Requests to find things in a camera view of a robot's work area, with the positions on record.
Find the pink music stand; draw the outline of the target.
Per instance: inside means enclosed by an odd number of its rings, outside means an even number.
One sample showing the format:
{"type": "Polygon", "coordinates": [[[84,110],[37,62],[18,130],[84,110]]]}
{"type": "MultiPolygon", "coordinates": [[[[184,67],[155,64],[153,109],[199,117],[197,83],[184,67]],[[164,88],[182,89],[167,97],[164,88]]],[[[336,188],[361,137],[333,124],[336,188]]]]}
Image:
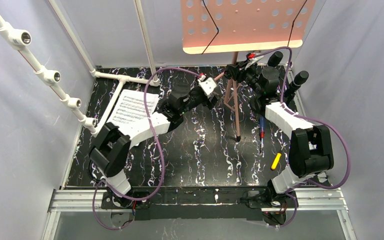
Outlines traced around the pink music stand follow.
{"type": "Polygon", "coordinates": [[[315,5],[314,0],[182,0],[183,51],[299,48],[315,5]]]}

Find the sheet music page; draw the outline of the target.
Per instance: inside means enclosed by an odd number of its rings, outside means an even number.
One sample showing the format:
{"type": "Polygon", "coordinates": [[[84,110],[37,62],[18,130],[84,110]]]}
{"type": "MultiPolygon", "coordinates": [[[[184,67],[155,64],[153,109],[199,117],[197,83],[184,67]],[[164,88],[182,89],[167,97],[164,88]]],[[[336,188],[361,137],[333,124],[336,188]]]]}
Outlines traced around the sheet music page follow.
{"type": "Polygon", "coordinates": [[[122,90],[107,122],[121,127],[146,118],[144,96],[142,91],[122,90]]]}

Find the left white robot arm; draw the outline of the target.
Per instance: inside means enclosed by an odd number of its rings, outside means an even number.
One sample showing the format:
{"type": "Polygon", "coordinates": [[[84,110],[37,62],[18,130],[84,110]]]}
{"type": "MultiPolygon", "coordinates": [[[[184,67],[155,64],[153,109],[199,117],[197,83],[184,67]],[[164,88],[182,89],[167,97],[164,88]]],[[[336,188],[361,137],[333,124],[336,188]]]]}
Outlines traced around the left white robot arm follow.
{"type": "Polygon", "coordinates": [[[172,91],[150,117],[119,127],[106,123],[92,140],[89,159],[102,172],[106,185],[118,197],[142,201],[143,197],[128,196],[131,185],[124,172],[128,153],[135,145],[154,136],[169,133],[183,121],[184,114],[199,105],[212,109],[218,96],[216,82],[208,78],[198,83],[188,93],[172,91]]]}

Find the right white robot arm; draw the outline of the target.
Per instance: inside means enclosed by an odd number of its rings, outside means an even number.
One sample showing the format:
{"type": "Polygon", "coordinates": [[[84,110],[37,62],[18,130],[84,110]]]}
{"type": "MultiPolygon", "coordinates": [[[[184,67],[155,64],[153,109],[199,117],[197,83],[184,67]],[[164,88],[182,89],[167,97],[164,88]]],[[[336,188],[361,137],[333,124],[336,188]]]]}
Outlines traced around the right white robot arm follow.
{"type": "Polygon", "coordinates": [[[256,65],[246,67],[246,62],[229,64],[224,76],[239,83],[246,83],[255,93],[249,105],[267,121],[275,124],[289,138],[288,165],[268,181],[264,191],[249,196],[247,200],[269,203],[286,199],[286,192],[314,175],[330,170],[334,156],[330,130],[325,125],[314,125],[297,115],[280,102],[277,93],[280,70],[266,66],[257,72],[256,65]]]}

